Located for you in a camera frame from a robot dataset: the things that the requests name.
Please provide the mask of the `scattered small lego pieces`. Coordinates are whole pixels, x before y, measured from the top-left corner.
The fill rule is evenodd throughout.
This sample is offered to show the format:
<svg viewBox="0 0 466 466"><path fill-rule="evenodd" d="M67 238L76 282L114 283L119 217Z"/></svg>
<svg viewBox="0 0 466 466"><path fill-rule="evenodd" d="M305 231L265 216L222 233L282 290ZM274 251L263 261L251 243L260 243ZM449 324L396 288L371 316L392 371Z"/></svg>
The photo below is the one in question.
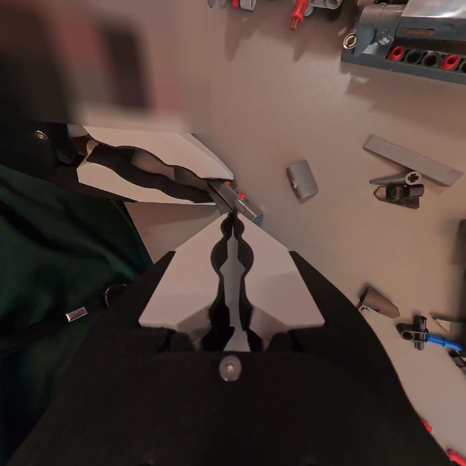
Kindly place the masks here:
<svg viewBox="0 0 466 466"><path fill-rule="evenodd" d="M466 376L466 363L465 359L461 357L460 353L457 350L449 350L448 355L452 359L452 361L455 363L455 365L461 370L464 376ZM424 427L426 430L433 435L433 428L432 426L425 421L424 419L420 418L421 422L423 423ZM454 451L451 448L447 448L445 450L447 456L450 458L450 461L459 466L465 466L466 465L466 458L459 454L457 451Z"/></svg>

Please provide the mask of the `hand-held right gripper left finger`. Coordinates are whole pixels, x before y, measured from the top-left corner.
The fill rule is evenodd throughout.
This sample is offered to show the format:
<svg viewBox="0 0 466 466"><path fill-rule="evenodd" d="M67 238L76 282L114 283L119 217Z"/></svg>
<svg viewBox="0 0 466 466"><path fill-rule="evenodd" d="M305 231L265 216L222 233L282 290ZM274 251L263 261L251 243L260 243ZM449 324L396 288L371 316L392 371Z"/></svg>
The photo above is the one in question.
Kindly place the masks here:
<svg viewBox="0 0 466 466"><path fill-rule="evenodd" d="M222 215L175 250L140 326L184 333L203 350L224 350L234 333L221 272L233 220L232 214Z"/></svg>

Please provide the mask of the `lego car model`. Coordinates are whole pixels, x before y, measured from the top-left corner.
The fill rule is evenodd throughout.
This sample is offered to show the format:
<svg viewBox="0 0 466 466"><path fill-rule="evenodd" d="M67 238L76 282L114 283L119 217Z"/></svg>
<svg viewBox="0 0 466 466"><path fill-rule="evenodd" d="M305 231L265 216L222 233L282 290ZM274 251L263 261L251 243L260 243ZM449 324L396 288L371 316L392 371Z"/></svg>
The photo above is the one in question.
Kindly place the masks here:
<svg viewBox="0 0 466 466"><path fill-rule="evenodd" d="M306 52L465 86L465 1L206 1Z"/></svg>

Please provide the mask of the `dark grey lego fin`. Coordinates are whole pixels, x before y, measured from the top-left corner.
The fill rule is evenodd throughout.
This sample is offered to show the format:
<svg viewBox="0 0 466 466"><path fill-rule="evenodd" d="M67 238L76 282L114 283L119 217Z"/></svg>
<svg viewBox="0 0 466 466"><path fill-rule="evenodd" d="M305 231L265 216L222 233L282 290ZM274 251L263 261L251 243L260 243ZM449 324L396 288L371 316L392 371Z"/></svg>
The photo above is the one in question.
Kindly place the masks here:
<svg viewBox="0 0 466 466"><path fill-rule="evenodd" d="M359 311L373 310L390 319L400 317L400 311L390 300L373 287L367 287L361 294Z"/></svg>

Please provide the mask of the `black lego connector blue pin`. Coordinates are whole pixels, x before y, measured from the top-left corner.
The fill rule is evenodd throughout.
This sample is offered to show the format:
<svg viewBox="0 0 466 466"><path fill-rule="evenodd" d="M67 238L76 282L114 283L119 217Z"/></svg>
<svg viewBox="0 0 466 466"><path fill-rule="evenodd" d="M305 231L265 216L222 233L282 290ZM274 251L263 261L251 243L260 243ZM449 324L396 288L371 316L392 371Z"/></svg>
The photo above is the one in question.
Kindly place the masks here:
<svg viewBox="0 0 466 466"><path fill-rule="evenodd" d="M424 316L414 316L412 323L398 323L395 328L400 337L405 341L411 341L418 351L423 351L427 343L456 352L464 350L459 342L431 334L427 328L427 318Z"/></svg>

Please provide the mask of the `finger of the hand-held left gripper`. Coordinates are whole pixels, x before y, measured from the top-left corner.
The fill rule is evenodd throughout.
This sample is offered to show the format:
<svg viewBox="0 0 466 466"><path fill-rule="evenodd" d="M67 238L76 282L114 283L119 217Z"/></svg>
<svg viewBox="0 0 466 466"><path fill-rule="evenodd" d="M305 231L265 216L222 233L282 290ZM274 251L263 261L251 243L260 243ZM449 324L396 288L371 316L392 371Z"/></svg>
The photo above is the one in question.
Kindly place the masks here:
<svg viewBox="0 0 466 466"><path fill-rule="evenodd" d="M143 150L164 165L189 170L198 178L234 179L233 173L208 148L190 133L111 129L95 126L67 125L71 137L89 136L100 144L114 148Z"/></svg>
<svg viewBox="0 0 466 466"><path fill-rule="evenodd" d="M92 150L79 165L77 175L82 184L134 202L215 205L208 191L177 182L172 167L164 166L161 173L145 171L105 145Z"/></svg>

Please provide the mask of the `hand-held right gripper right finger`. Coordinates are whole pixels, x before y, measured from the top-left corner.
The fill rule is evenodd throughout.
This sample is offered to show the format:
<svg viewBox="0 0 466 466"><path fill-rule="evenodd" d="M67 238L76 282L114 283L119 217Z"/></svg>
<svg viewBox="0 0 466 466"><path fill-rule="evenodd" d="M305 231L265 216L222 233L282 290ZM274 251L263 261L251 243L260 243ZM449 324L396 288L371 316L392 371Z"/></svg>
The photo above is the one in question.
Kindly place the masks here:
<svg viewBox="0 0 466 466"><path fill-rule="evenodd" d="M279 333L322 327L325 319L288 248L239 213L234 237L244 269L240 322L250 350L265 350Z"/></svg>

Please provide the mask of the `dark grey lego wedge panel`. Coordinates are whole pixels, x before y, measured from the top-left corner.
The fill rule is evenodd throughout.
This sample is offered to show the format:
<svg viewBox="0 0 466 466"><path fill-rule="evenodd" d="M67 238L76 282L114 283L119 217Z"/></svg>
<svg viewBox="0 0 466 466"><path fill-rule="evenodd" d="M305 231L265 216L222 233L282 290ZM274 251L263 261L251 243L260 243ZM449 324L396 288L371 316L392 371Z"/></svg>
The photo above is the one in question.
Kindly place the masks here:
<svg viewBox="0 0 466 466"><path fill-rule="evenodd" d="M220 214L240 213L253 223L262 218L262 212L246 199L246 195L237 191L230 181L209 181L207 185Z"/></svg>

